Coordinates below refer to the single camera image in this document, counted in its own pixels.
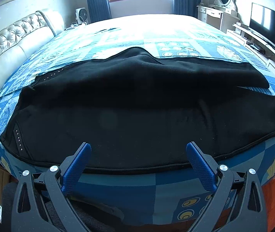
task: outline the television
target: television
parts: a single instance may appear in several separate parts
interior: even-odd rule
[[[249,29],[275,47],[275,11],[252,3]]]

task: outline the drawer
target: drawer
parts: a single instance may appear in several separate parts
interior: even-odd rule
[[[201,13],[206,13],[206,9],[205,9],[205,8],[199,7],[199,12],[201,12]]]
[[[208,14],[208,15],[210,15],[212,17],[221,18],[221,13],[218,12],[218,11],[215,11],[215,10],[207,9],[206,10],[206,14]]]

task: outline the tufted headboard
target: tufted headboard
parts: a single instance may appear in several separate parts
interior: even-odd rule
[[[0,31],[0,90],[37,49],[64,31],[57,11],[39,10]]]

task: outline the white fan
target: white fan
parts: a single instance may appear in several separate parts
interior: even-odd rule
[[[75,10],[75,14],[76,14],[76,22],[77,24],[80,23],[87,23],[88,24],[88,20],[87,20],[87,10],[85,8],[79,8]]]

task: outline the vanity table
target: vanity table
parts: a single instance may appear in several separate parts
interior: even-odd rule
[[[214,4],[200,4],[198,19],[226,33],[233,30],[233,25],[239,22],[234,0],[215,0]]]

